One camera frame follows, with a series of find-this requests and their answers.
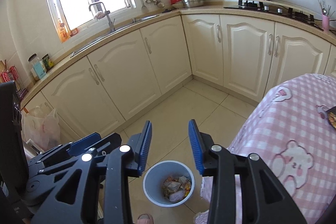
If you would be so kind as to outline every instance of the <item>tiled floor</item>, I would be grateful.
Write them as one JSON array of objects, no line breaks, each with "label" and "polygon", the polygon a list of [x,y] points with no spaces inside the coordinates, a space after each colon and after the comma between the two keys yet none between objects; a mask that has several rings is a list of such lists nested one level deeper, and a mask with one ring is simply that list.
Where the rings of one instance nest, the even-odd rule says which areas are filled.
[{"label": "tiled floor", "polygon": [[195,119],[201,132],[212,136],[215,143],[228,147],[254,107],[225,92],[192,80],[157,105],[139,120],[120,132],[123,143],[139,133],[146,120],[152,122],[152,142],[147,168],[163,160],[177,160],[186,164],[196,180],[193,196],[174,208],[163,208],[151,203],[142,189],[144,175],[129,180],[133,221],[140,214],[149,213],[155,224],[191,224],[198,212],[209,204],[200,197],[202,177],[195,168],[188,138],[188,121]]}]

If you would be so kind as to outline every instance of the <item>gas stove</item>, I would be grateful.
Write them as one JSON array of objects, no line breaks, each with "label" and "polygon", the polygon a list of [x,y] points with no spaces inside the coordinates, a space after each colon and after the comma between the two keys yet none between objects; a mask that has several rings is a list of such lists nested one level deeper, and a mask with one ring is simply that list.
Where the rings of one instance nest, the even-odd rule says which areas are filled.
[{"label": "gas stove", "polygon": [[291,18],[322,30],[315,23],[314,15],[305,8],[271,0],[238,0],[238,5],[224,8],[254,10]]}]

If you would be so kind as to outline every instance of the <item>faucet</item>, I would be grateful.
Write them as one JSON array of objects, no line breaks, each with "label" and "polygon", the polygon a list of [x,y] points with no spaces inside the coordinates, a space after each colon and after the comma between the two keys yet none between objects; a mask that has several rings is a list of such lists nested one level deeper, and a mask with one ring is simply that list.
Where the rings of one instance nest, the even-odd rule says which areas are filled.
[{"label": "faucet", "polygon": [[103,2],[101,2],[101,1],[97,1],[97,2],[93,2],[93,3],[91,3],[91,4],[89,5],[89,11],[91,12],[91,7],[92,7],[93,5],[97,5],[97,4],[103,4],[104,10],[105,10],[104,14],[107,16],[107,20],[109,21],[109,27],[110,27],[110,30],[111,30],[111,32],[115,32],[115,31],[116,31],[116,29],[115,29],[115,27],[114,27],[114,21],[115,21],[115,19],[113,20],[113,22],[111,21],[111,19],[110,19],[110,17],[109,17],[109,13],[110,13],[110,11],[107,11],[107,10],[106,10],[105,5],[104,5]]}]

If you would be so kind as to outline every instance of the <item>cabinet handle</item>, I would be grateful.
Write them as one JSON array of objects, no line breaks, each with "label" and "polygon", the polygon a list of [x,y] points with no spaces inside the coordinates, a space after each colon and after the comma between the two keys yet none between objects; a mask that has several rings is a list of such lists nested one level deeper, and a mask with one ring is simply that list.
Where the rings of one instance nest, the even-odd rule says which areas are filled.
[{"label": "cabinet handle", "polygon": [[146,37],[145,37],[145,43],[146,43],[146,47],[147,47],[147,49],[148,49],[149,54],[152,54],[151,45],[149,45],[149,43],[148,43],[148,39],[147,39]]},{"label": "cabinet handle", "polygon": [[91,74],[91,77],[95,80],[96,84],[99,85],[99,81],[97,80],[96,75],[91,68],[89,68],[89,72]]},{"label": "cabinet handle", "polygon": [[275,52],[274,52],[274,57],[278,57],[278,46],[280,42],[280,36],[277,35],[277,40],[275,41]]},{"label": "cabinet handle", "polygon": [[218,43],[221,43],[221,38],[219,37],[219,30],[221,29],[220,25],[217,24],[217,39],[218,39]]},{"label": "cabinet handle", "polygon": [[104,79],[104,77],[102,76],[100,70],[98,69],[97,64],[94,65],[94,68],[96,69],[96,72],[97,72],[98,76],[100,77],[100,79],[104,82],[105,79]]},{"label": "cabinet handle", "polygon": [[273,42],[273,35],[272,34],[269,35],[268,42],[269,42],[269,45],[268,45],[268,54],[272,55],[272,42]]}]

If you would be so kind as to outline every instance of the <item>pink utensil holder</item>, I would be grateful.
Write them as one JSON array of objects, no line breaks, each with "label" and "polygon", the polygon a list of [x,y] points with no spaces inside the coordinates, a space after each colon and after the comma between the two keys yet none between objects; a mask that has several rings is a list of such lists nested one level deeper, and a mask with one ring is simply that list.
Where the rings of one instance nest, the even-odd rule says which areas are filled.
[{"label": "pink utensil holder", "polygon": [[330,19],[329,17],[322,15],[322,29],[327,32],[330,28]]}]

